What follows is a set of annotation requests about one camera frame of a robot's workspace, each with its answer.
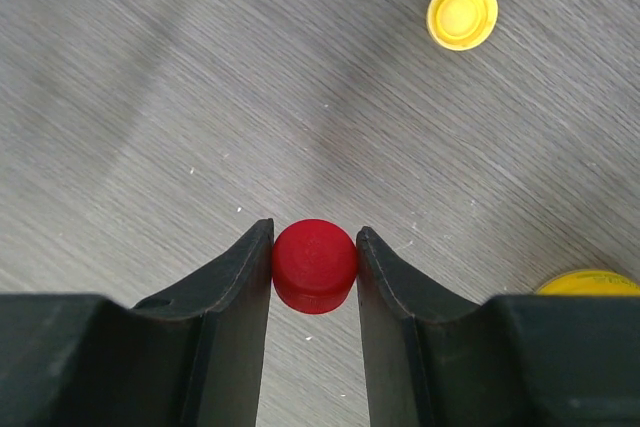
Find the yellow juice bottle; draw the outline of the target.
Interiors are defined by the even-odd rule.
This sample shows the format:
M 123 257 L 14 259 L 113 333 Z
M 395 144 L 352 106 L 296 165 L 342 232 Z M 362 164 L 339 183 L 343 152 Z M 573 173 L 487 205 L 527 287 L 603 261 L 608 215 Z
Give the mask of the yellow juice bottle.
M 601 269 L 571 271 L 552 278 L 536 293 L 558 296 L 638 296 L 639 285 L 628 277 Z

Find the red bottle cap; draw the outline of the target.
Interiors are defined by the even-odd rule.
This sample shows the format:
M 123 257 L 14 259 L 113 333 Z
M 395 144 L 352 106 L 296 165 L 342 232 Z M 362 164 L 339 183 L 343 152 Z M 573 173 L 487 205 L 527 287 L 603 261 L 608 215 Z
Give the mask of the red bottle cap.
M 322 219 L 304 219 L 284 229 L 272 252 L 276 293 L 290 308 L 320 315 L 339 307 L 358 272 L 354 241 Z

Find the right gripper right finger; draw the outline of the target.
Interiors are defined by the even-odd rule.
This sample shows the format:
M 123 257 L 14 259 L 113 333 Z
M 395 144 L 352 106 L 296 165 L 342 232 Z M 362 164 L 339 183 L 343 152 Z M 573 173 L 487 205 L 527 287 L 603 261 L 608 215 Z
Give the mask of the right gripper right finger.
M 374 426 L 635 426 L 635 297 L 498 295 L 473 303 L 357 236 Z

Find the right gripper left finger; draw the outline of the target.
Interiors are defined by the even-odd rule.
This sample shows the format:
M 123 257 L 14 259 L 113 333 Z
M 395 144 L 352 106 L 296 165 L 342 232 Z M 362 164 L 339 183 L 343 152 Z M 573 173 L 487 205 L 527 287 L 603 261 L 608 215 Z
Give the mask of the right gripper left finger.
M 274 224 L 131 308 L 96 294 L 1 298 L 5 426 L 252 426 Z

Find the yellow bottle cap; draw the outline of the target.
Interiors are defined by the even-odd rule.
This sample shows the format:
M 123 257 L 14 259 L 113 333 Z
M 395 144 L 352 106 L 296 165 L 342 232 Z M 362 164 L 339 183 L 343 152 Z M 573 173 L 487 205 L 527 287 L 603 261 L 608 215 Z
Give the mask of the yellow bottle cap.
M 497 0 L 430 0 L 425 21 L 428 33 L 439 46 L 465 51 L 488 39 L 498 15 Z

